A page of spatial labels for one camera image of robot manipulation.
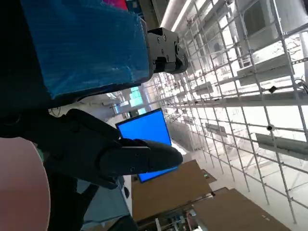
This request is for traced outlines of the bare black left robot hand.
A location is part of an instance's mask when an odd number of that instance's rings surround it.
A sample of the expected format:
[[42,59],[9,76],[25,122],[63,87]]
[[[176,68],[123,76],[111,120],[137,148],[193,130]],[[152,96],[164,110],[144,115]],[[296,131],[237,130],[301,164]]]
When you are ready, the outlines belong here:
[[119,176],[177,167],[182,155],[170,145],[121,138],[78,109],[49,110],[187,68],[177,33],[148,30],[134,13],[98,0],[3,0],[0,135],[37,144],[50,171],[109,189]]

